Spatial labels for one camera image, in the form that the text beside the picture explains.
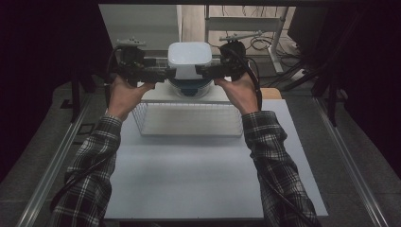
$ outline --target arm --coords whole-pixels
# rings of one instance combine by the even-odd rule
[[[307,226],[301,218],[285,206],[264,179],[304,213],[316,226],[320,226],[313,204],[307,196],[298,175],[297,166],[284,148],[287,134],[281,128],[274,112],[259,112],[251,79],[245,74],[229,82],[216,79],[242,114],[245,142],[258,170],[263,212],[267,226]]]
[[[68,167],[65,183],[74,181],[90,166],[106,157],[106,162],[79,180],[65,192],[53,210],[48,226],[99,226],[112,194],[110,177],[114,172],[115,153],[120,145],[120,131],[129,112],[143,94],[154,87],[144,84],[133,88],[117,77],[112,86],[109,110],[100,118],[96,129],[79,148]]]

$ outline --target floor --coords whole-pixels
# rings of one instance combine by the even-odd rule
[[[221,13],[224,11],[225,14],[235,15],[236,10],[236,13],[242,13],[242,7],[239,9],[216,7],[212,12]],[[252,15],[254,10],[255,13],[257,12],[256,8],[245,8],[245,10],[247,15]],[[191,15],[189,18],[196,20],[195,15],[201,17],[203,9],[202,7],[190,7],[185,12]],[[264,12],[274,15],[275,8],[265,9]],[[191,33],[191,30],[195,30],[194,32],[202,31],[202,29],[187,29],[187,33],[184,33],[184,40],[203,37],[202,34]],[[280,43],[283,47],[280,47],[279,50],[296,54],[297,50],[293,48],[293,42],[286,36],[286,32],[283,32],[282,37],[284,38],[280,40]],[[280,77],[275,74],[270,59],[265,56],[267,51],[263,54],[255,50],[250,51],[252,51],[250,55],[255,58],[259,65],[259,74],[262,76],[261,83],[265,86],[280,87],[299,77],[300,74],[291,75],[288,79],[281,81]],[[293,65],[296,62],[297,59],[286,60],[288,65]],[[76,125],[70,124],[71,109],[61,108],[64,100],[71,99],[70,84],[64,84],[55,90],[53,105],[46,119],[38,128],[18,163],[0,184],[0,226],[16,226],[19,220],[22,221],[20,222],[21,226],[45,225],[49,215],[48,205],[62,185],[63,171],[97,122],[98,117],[104,114],[105,101],[102,81],[97,77],[94,77],[94,80],[97,84],[96,92],[94,94],[81,94],[81,101],[86,104],[87,108],[83,110],[81,122]],[[337,103],[338,126],[333,132],[333,129],[325,123],[324,114],[322,114],[325,106],[324,96],[318,99],[312,97],[310,94],[312,85],[313,80],[291,91],[283,92],[282,96],[288,104],[306,157],[329,213],[328,217],[320,218],[322,225],[327,227],[401,226],[399,211],[401,181],[379,150],[344,110],[342,102]],[[62,143],[69,143],[71,146],[65,151],[65,157],[61,159],[61,167],[60,169],[52,169],[54,173],[57,173],[54,181],[43,181],[42,176],[51,173],[48,171],[48,165],[55,162],[52,159],[57,155],[56,150],[61,150],[60,144]],[[349,163],[350,158],[347,158],[346,154],[344,155],[344,150],[349,152],[353,163]],[[361,186],[364,183],[368,187],[367,190]],[[28,214],[28,217],[23,218],[22,214]],[[382,214],[387,224],[375,222],[372,217],[374,214]],[[229,222],[214,223],[215,225],[210,222],[201,224],[181,223],[181,225],[176,222],[164,222],[161,224],[162,226],[187,226],[189,224],[197,226],[251,226],[249,223]],[[121,222],[118,224],[109,221],[108,225],[148,226],[149,223]]]

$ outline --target gray floor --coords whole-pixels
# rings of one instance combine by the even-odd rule
[[[291,49],[288,39],[282,40],[283,48]],[[277,79],[269,58],[257,57],[260,75],[265,77],[262,82],[270,84]],[[98,88],[94,94],[82,94],[90,97],[89,109],[83,116],[82,134],[74,136],[73,144],[68,150],[61,165],[58,176],[50,186],[49,193],[45,194],[44,204],[38,206],[38,216],[32,218],[33,226],[44,226],[48,217],[48,205],[55,192],[62,185],[62,173],[70,163],[72,157],[84,138],[86,131],[91,129],[90,124],[97,122],[105,111],[105,102],[101,80],[96,80]],[[363,197],[348,172],[336,143],[331,137],[328,128],[324,125],[320,109],[310,94],[313,80],[289,92],[282,93],[288,104],[295,127],[304,147],[306,157],[310,163],[317,185],[322,193],[329,216],[320,218],[323,226],[378,226],[375,225],[368,213]],[[72,112],[70,109],[61,109],[65,99],[71,99],[69,84],[56,89],[53,95],[53,105],[50,108],[43,124],[38,128],[26,151],[0,184],[0,226],[15,226],[24,213],[38,182],[44,175],[52,157],[58,150],[63,136],[70,128]],[[356,162],[361,176],[373,192],[389,226],[401,226],[401,181],[394,174],[377,148],[368,139],[366,134],[357,126],[349,114],[344,110],[343,103],[337,104],[337,129],[340,132],[346,147]]]

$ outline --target plaid sleeve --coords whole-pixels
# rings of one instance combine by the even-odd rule
[[[116,117],[105,115],[100,118],[96,129],[82,144],[68,167],[64,176],[65,183],[118,150],[121,126],[121,120]],[[114,167],[115,154],[63,195],[47,225],[99,226],[112,194],[110,177]]]
[[[269,182],[295,207],[320,226],[312,201],[307,196],[298,175],[298,169],[284,148],[287,134],[274,112],[257,112],[242,116],[245,142],[251,158],[263,165],[258,173],[263,213],[267,226],[307,226],[290,208],[271,191],[262,179]]]

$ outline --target person's right hand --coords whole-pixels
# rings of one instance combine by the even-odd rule
[[[228,99],[241,112],[242,115],[258,112],[256,91],[253,82],[245,73],[241,79],[230,82],[226,79],[215,79],[215,84],[221,86]]]

